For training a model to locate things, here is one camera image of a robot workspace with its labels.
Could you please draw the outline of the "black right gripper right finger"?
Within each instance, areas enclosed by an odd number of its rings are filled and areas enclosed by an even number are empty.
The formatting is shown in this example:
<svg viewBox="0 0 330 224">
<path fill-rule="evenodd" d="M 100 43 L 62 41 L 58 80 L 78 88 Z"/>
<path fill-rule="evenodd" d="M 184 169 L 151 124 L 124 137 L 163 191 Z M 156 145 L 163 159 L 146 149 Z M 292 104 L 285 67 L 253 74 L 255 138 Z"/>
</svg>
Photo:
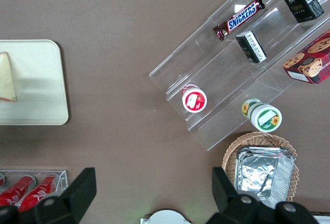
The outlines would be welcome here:
<svg viewBox="0 0 330 224">
<path fill-rule="evenodd" d="M 237 193 L 221 167 L 212 169 L 212 195 L 218 212 L 207 223 L 317 223 L 301 204 L 284 201 L 272 209 L 252 196 Z"/>
</svg>

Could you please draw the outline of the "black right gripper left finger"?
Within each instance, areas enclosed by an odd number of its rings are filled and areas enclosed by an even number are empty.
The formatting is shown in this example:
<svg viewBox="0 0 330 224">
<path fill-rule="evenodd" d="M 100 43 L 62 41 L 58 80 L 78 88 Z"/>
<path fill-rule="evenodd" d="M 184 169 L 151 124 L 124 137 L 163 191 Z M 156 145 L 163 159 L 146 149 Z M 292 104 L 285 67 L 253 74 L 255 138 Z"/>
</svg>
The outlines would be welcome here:
<svg viewBox="0 0 330 224">
<path fill-rule="evenodd" d="M 1 223 L 80 223 L 96 192 L 95 168 L 85 168 L 60 196 L 43 199 L 24 212 L 2 206 Z"/>
</svg>

